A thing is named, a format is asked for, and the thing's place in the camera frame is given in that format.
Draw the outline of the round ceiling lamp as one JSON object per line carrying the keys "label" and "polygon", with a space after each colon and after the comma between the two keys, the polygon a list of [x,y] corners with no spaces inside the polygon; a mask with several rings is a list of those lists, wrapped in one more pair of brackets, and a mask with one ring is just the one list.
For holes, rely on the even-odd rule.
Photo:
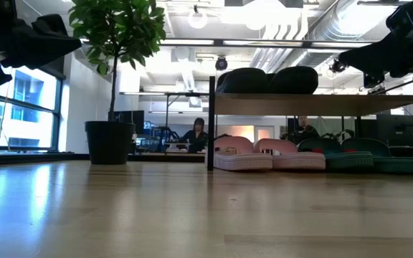
{"label": "round ceiling lamp", "polygon": [[208,17],[204,12],[192,10],[188,15],[188,23],[194,29],[202,29],[207,25]]}

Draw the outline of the person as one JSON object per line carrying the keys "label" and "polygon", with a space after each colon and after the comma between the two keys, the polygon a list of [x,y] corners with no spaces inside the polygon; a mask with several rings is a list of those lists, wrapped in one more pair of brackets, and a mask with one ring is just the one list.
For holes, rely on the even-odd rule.
{"label": "person", "polygon": [[181,143],[189,143],[187,151],[189,153],[202,152],[208,143],[208,133],[204,130],[204,119],[197,118],[194,121],[193,129],[186,132],[182,137],[179,138]]}
{"label": "person", "polygon": [[299,116],[298,117],[298,125],[291,133],[283,134],[280,139],[281,140],[289,140],[294,144],[299,144],[304,140],[311,139],[311,138],[319,138],[320,135],[318,131],[309,124],[307,116]]}

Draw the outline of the silver ventilation duct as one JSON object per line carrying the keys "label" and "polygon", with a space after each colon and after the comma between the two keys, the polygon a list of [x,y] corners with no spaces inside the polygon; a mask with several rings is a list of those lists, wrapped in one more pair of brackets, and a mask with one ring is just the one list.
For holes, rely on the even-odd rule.
{"label": "silver ventilation duct", "polygon": [[[273,39],[304,39],[311,41],[353,41],[361,38],[381,20],[371,15],[367,6],[359,6],[360,0],[335,0],[313,24],[309,25],[302,13],[293,25],[276,27]],[[263,49],[255,51],[251,67],[267,73],[294,66],[316,67],[331,56],[324,49]]]}

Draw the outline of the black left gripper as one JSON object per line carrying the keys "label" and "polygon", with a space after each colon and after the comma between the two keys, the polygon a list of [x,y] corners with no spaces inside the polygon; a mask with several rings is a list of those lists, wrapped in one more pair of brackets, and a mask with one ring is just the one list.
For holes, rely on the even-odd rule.
{"label": "black left gripper", "polygon": [[[0,25],[0,85],[11,80],[11,76],[6,74],[2,67],[25,66],[37,69],[81,46],[79,39],[69,36],[59,14],[39,16],[32,22],[32,27],[25,21]],[[65,43],[67,46],[31,47],[35,43],[49,40]]]}

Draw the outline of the green potted plant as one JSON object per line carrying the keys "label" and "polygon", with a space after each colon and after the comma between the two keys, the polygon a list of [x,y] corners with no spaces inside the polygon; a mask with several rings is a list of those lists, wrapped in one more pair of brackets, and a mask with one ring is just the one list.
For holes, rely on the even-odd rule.
{"label": "green potted plant", "polygon": [[90,45],[85,56],[99,75],[112,75],[108,119],[87,121],[85,132],[94,165],[122,165],[128,160],[135,125],[115,119],[117,71],[120,63],[146,65],[166,38],[164,8],[156,0],[72,0],[68,11],[73,36]]}

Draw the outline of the pink rubber slide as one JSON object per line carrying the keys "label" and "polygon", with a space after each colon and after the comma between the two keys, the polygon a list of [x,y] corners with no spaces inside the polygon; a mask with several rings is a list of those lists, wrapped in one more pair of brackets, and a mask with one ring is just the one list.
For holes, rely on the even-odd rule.
{"label": "pink rubber slide", "polygon": [[226,136],[214,141],[213,167],[226,171],[267,170],[272,156],[254,152],[250,140],[242,136]]}
{"label": "pink rubber slide", "polygon": [[255,153],[270,154],[272,168],[277,170],[325,170],[326,157],[322,153],[300,152],[289,140],[263,138],[254,146]]}

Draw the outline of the black rubber slide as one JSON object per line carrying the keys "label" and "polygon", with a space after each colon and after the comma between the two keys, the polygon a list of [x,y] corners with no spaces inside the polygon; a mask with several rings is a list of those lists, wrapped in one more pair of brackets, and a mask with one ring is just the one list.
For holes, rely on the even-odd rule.
{"label": "black rubber slide", "polygon": [[287,67],[269,81],[270,93],[312,95],[318,88],[318,73],[312,67]]}
{"label": "black rubber slide", "polygon": [[267,92],[267,74],[257,68],[244,67],[225,72],[217,80],[216,92],[264,93]]}

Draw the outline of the black ceiling device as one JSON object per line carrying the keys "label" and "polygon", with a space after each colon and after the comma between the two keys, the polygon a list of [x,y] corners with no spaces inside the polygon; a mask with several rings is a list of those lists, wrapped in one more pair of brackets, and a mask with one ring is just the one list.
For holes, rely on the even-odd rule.
{"label": "black ceiling device", "polygon": [[335,73],[341,73],[348,68],[348,65],[341,62],[338,58],[333,59],[333,63],[329,66],[329,70]]}

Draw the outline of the wooden shelf black frame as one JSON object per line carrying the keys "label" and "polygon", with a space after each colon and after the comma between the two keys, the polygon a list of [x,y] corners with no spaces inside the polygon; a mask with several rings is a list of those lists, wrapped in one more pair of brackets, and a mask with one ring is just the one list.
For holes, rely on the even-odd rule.
{"label": "wooden shelf black frame", "polygon": [[[394,86],[410,85],[413,80]],[[392,88],[373,95],[295,95],[270,93],[223,93],[215,90],[215,78],[209,78],[207,170],[214,165],[214,137],[217,115],[317,115],[355,117],[361,125],[366,115],[413,104],[413,95],[387,95]]]}

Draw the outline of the black monitor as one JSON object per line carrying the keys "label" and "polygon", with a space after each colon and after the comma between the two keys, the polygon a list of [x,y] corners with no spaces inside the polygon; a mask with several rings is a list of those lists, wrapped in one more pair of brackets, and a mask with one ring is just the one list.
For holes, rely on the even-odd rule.
{"label": "black monitor", "polygon": [[136,134],[143,134],[144,130],[144,111],[115,111],[113,119],[122,123],[132,123],[136,126]]}
{"label": "black monitor", "polygon": [[377,137],[389,146],[413,146],[413,116],[377,115]]}

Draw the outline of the overhead light bar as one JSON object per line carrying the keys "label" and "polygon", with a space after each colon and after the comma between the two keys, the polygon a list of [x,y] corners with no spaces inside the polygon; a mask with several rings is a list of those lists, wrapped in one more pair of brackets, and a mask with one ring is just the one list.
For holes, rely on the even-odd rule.
{"label": "overhead light bar", "polygon": [[159,44],[162,47],[245,47],[285,49],[354,49],[373,42],[364,41],[314,41],[314,40],[269,40],[269,39],[187,39],[168,38]]}

